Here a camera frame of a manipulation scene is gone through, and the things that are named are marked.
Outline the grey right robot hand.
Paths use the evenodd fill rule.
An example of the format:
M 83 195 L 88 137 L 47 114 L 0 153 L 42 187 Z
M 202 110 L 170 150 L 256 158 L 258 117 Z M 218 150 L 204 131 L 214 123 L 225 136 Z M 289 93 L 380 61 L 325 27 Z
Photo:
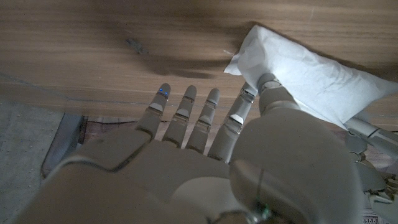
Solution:
M 169 85 L 135 128 L 84 144 L 45 179 L 17 223 L 361 223 L 354 159 L 267 73 L 244 85 L 209 151 L 212 93 L 190 139 L 188 90 L 156 140 Z

